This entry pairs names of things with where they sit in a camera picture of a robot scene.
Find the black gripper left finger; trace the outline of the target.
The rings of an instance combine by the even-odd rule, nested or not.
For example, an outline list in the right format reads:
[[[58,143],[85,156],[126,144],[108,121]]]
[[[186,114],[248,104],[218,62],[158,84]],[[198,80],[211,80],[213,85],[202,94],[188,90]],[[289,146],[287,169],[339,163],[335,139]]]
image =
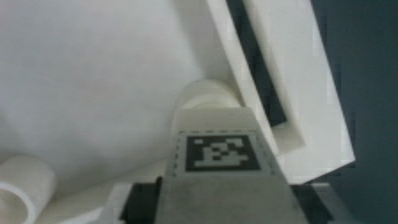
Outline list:
[[[158,177],[150,183],[136,183],[131,186],[118,216],[122,224],[154,224],[161,180]]]

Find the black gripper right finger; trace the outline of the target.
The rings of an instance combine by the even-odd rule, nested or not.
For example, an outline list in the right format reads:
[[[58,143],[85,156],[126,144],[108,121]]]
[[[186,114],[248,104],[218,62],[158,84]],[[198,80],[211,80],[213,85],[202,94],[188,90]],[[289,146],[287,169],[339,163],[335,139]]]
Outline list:
[[[309,224],[328,224],[333,220],[310,185],[291,185],[293,194],[303,210]]]

